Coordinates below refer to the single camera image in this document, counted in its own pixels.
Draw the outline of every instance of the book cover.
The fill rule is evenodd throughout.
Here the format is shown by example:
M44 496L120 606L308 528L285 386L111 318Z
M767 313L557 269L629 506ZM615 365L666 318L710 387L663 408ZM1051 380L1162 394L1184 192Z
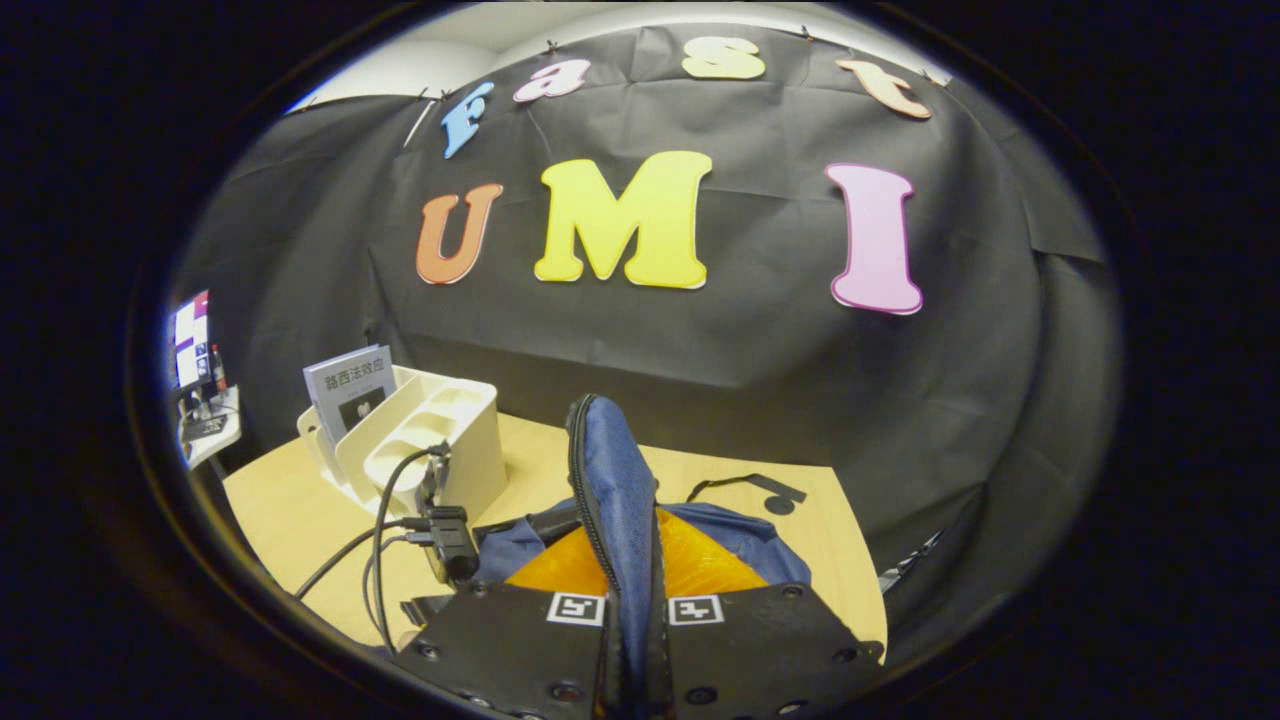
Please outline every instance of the book cover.
M392 352L371 345L302 369L320 425L337 447L357 423L396 392Z

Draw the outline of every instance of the zipper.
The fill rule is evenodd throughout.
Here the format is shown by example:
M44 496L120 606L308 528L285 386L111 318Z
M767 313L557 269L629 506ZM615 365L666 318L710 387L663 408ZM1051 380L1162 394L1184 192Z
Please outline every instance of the zipper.
M591 550L595 552L595 559L600 564L600 569L604 570L604 577L609 579L609 587L614 592L621 593L622 585L618 583L618 575L613 570L613 564L609 562L609 556L604 550L604 541L600 538L599 519L591 512L590 505L586 502L586 473L584 471L582 464L585 462L584 445L586 442L586 410L590 407L591 401L596 398L595 393L586 393L573 409L573 416L570 420L570 438L568 438L568 484L573 488L573 502L577 505L577 514L582 520L582 529L586 530L586 538L591 542Z

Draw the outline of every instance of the yellow letter m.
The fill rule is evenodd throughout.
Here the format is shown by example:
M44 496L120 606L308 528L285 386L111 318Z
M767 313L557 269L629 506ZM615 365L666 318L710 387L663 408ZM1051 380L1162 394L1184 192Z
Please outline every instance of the yellow letter m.
M628 281L658 287L701 287L707 268L695 252L694 210L698 183L710 169L712 159L701 152L658 152L640 165L631 184L614 199L591 160L568 160L547 168L543 183L552 188L547 251L534 264L534 274L547 282L580 278L582 261L573 254L576 233L595 277L607 279L640 228L635 255L623 266Z

